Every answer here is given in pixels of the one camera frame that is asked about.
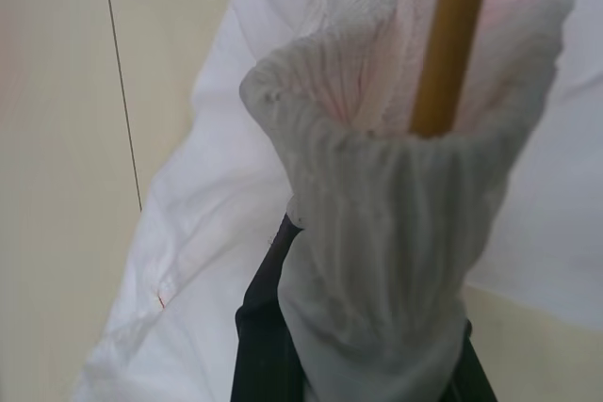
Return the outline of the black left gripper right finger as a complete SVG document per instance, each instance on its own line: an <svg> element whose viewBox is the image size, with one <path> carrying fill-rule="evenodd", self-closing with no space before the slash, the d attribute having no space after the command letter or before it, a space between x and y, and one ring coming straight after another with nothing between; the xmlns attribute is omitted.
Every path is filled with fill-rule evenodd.
<svg viewBox="0 0 603 402"><path fill-rule="evenodd" d="M463 349L442 402L498 402L494 390L471 344L472 324L465 323Z"/></svg>

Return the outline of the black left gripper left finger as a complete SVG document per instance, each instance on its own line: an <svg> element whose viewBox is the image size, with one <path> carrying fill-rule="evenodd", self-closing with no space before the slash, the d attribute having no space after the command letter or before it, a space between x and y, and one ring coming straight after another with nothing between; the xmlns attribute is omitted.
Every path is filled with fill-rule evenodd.
<svg viewBox="0 0 603 402"><path fill-rule="evenodd" d="M278 301L285 257L300 231L283 217L236 311L238 346L230 402L307 402L302 365Z"/></svg>

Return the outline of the white cloth shorts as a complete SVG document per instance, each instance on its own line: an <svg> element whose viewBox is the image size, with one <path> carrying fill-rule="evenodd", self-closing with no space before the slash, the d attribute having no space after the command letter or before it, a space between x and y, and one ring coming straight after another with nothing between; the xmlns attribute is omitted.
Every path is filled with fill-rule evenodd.
<svg viewBox="0 0 603 402"><path fill-rule="evenodd" d="M436 0L231 0L73 402L230 402L284 216L307 402L603 402L603 0L484 0L454 124L409 132Z"/></svg>

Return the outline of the yellow wooden rod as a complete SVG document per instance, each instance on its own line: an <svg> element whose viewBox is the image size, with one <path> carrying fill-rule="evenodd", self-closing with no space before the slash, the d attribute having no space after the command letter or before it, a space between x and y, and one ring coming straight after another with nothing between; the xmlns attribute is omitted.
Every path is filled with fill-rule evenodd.
<svg viewBox="0 0 603 402"><path fill-rule="evenodd" d="M409 132L440 137L453 126L482 0L437 0Z"/></svg>

